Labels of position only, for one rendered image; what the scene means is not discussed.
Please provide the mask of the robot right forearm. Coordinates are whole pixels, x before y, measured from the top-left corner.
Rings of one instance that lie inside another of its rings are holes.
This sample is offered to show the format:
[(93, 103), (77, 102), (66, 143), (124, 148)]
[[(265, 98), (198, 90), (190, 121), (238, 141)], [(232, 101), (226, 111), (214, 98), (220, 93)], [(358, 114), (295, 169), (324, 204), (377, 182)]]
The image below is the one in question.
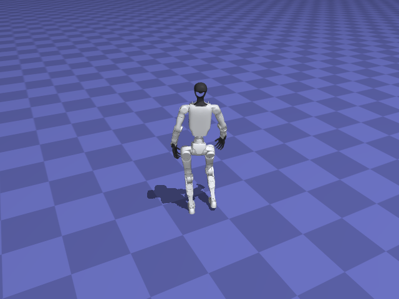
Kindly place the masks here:
[(224, 139), (224, 137), (227, 136), (226, 131), (227, 131), (227, 127), (224, 128), (224, 129), (222, 129), (222, 130), (220, 130), (220, 137), (221, 137), (222, 139)]

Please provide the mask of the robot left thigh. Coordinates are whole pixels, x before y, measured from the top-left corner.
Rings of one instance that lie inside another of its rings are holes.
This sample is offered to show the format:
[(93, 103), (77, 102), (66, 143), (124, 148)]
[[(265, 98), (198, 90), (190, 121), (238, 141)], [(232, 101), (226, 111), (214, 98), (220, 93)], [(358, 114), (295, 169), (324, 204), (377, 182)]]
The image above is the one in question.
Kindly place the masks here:
[(192, 147), (191, 146), (182, 146), (180, 149), (181, 159), (183, 162), (184, 171), (187, 177), (187, 182), (193, 182), (193, 174), (191, 172), (191, 154)]

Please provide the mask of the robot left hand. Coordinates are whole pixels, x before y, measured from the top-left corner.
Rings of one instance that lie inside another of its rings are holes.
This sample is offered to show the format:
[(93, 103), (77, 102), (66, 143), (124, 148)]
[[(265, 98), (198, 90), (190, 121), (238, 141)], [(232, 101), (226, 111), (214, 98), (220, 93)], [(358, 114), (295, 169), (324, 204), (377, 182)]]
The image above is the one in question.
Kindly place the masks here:
[[(177, 147), (177, 145), (175, 146), (175, 144), (171, 144), (171, 147), (172, 147), (172, 151), (173, 151), (173, 156), (176, 158), (176, 159), (178, 159), (178, 158), (180, 158), (181, 156), (179, 156), (178, 154), (180, 154), (178, 151), (177, 151), (177, 149), (178, 150), (180, 150), (178, 147)], [(179, 157), (178, 157), (179, 156)]]

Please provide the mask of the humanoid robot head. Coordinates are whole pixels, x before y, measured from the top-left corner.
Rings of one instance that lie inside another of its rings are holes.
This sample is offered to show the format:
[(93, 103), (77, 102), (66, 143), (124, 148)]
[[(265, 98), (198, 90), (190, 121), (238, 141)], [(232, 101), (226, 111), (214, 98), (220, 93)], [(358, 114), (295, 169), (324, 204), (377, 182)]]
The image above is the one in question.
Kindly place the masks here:
[[(206, 95), (206, 92), (207, 92), (206, 84), (202, 83), (202, 82), (197, 83), (194, 87), (194, 91), (195, 91), (195, 95), (197, 97), (197, 101), (196, 101), (196, 103), (194, 103), (194, 105), (196, 105), (196, 107), (206, 107), (205, 105), (207, 105), (207, 104), (204, 102), (204, 96)], [(197, 96), (196, 92), (199, 92), (199, 93), (204, 92), (204, 95), (202, 97), (199, 97), (199, 96)]]

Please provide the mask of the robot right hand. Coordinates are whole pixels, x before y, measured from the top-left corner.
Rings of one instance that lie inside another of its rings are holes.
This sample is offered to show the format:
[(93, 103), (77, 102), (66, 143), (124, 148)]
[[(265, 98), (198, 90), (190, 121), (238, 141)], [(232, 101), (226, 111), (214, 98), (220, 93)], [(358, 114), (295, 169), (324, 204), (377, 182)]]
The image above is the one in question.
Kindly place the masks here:
[[(222, 150), (223, 147), (224, 147), (224, 144), (225, 144), (225, 139), (226, 139), (226, 136), (224, 137), (224, 139), (222, 139), (221, 137), (219, 137), (218, 139), (216, 139), (215, 141), (218, 140), (218, 143), (217, 143), (215, 146), (217, 146), (217, 145), (219, 144), (216, 148), (218, 148), (218, 147), (220, 146), (218, 149)], [(222, 148), (221, 148), (221, 147), (222, 147)]]

